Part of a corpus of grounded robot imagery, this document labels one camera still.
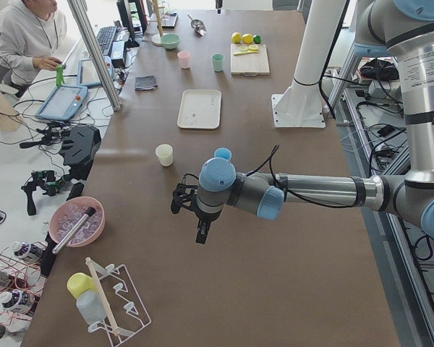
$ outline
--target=gray hoodie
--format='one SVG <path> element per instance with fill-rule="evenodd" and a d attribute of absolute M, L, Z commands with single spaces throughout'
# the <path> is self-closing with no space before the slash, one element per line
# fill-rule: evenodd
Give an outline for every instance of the gray hoodie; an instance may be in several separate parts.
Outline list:
<path fill-rule="evenodd" d="M 9 0 L 8 4 L 0 11 L 0 64 L 13 69 L 13 83 L 26 85 L 40 71 L 34 68 L 32 59 L 51 56 L 61 45 L 66 35 L 66 18 L 56 11 L 44 21 L 21 0 Z"/>

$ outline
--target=cutting board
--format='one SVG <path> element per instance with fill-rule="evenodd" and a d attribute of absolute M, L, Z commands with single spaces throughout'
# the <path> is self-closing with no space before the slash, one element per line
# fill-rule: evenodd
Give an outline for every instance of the cutting board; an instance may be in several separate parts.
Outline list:
<path fill-rule="evenodd" d="M 241 56 L 234 56 L 234 52 L 240 52 L 240 46 L 242 45 L 231 45 L 231 74 L 242 74 L 245 76 L 270 74 L 270 67 L 268 66 L 267 47 L 265 45 L 258 45 L 259 53 L 250 53 L 242 54 Z"/>

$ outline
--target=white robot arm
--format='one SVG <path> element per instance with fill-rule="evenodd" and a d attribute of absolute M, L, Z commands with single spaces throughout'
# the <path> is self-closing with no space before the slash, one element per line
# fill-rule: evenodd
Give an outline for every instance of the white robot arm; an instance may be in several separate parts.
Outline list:
<path fill-rule="evenodd" d="M 219 149 L 203 165 L 199 185 L 183 181 L 174 191 L 172 212 L 183 207 L 200 220 L 197 242 L 205 243 L 225 204 L 275 219 L 284 202 L 364 206 L 397 215 L 434 237 L 434 1 L 360 0 L 358 6 L 357 47 L 385 45 L 399 62 L 411 170 L 368 179 L 237 173 L 231 152 Z"/>

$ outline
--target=label on robot arm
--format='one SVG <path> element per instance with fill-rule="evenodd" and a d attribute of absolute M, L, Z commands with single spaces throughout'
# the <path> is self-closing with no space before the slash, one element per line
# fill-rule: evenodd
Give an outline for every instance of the label on robot arm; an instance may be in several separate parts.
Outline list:
<path fill-rule="evenodd" d="M 399 62 L 402 92 L 411 92 L 434 85 L 434 51 Z"/>

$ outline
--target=white tray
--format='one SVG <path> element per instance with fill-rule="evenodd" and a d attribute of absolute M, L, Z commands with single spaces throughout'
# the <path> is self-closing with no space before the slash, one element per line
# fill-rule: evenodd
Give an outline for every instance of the white tray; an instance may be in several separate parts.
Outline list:
<path fill-rule="evenodd" d="M 183 129 L 215 129 L 220 124 L 220 90 L 185 90 L 176 124 Z"/>

